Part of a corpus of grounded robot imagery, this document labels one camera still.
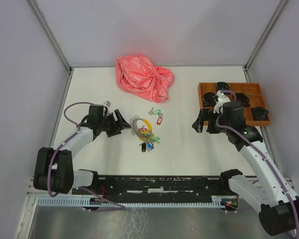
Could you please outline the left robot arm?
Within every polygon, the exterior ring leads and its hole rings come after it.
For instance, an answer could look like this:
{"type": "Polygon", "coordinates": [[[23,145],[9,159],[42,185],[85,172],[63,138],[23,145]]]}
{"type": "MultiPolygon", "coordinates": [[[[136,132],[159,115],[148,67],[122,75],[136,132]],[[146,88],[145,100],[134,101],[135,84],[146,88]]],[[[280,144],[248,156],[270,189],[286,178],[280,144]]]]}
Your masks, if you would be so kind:
{"type": "Polygon", "coordinates": [[[74,157],[88,144],[92,143],[102,132],[107,137],[122,133],[130,129],[131,125],[125,121],[118,109],[109,112],[110,103],[96,105],[88,102],[73,103],[88,105],[88,113],[76,123],[67,116],[64,117],[75,125],[74,132],[59,145],[42,147],[37,154],[33,186],[37,190],[47,191],[50,197],[67,194],[73,188],[83,187],[89,194],[96,194],[100,190],[100,181],[96,173],[89,170],[75,171],[74,157]]]}

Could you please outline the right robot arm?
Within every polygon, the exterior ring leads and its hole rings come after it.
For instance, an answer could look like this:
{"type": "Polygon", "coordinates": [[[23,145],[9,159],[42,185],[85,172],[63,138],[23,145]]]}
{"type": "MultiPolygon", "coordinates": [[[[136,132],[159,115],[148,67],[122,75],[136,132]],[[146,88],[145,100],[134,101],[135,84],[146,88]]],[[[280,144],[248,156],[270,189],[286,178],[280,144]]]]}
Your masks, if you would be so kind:
{"type": "Polygon", "coordinates": [[[200,109],[192,128],[201,133],[205,121],[208,122],[206,131],[209,134],[227,135],[229,142],[247,160],[261,184],[261,189],[258,189],[242,172],[232,169],[221,173],[219,190],[225,195],[234,192],[243,197],[258,213],[267,234],[276,236],[293,231],[298,239],[299,196],[274,164],[259,131],[246,124],[241,104],[222,103],[216,111],[200,109]]]}

